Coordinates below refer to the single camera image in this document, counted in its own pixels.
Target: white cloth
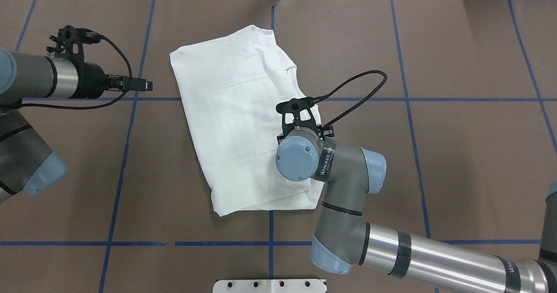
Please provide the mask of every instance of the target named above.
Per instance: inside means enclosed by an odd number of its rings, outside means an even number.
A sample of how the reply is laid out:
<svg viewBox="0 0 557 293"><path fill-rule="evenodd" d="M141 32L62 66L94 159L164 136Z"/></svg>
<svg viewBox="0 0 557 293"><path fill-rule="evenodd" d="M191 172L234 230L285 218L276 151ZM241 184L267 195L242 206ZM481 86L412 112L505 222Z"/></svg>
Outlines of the white cloth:
<svg viewBox="0 0 557 293"><path fill-rule="evenodd" d="M314 209L322 182L291 182L275 165L275 107L305 95L273 31L250 25L170 57L215 212ZM320 123L317 106L312 113Z"/></svg>

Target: white metal plate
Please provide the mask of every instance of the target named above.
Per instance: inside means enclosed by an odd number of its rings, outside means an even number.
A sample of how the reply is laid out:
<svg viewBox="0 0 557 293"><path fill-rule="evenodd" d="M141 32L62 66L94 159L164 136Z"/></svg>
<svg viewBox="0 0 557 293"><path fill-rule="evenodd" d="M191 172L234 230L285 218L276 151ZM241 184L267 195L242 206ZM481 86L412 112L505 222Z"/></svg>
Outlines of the white metal plate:
<svg viewBox="0 0 557 293"><path fill-rule="evenodd" d="M327 293L327 280L220 280L213 293Z"/></svg>

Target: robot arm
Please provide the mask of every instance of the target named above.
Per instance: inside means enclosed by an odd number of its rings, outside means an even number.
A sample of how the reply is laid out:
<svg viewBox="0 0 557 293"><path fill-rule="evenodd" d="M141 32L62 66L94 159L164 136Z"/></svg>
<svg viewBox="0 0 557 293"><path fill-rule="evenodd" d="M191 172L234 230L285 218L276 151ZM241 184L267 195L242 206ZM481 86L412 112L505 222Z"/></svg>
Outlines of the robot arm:
<svg viewBox="0 0 557 293"><path fill-rule="evenodd" d="M21 191L36 195L67 172L62 160L17 110L26 106L23 98L96 99L104 91L123 92L121 98L128 91L153 90L150 81L132 77L127 59L103 35L68 25L50 39L56 47L47 47L49 56L0 48L0 202ZM124 58L129 76L106 75L99 65L85 62L83 44L103 39Z"/></svg>
<svg viewBox="0 0 557 293"><path fill-rule="evenodd" d="M365 265L394 277L466 293L557 292L557 182L547 198L539 261L513 262L376 226L363 222L362 212L366 195L381 190L385 158L336 144L322 135L313 116L302 121L302 110L311 112L308 100L292 99L277 106L283 114L283 135L276 165L288 180L314 178L326 183L312 242L317 267L346 274L354 264ZM284 122L285 113L294 116L290 126Z"/></svg>

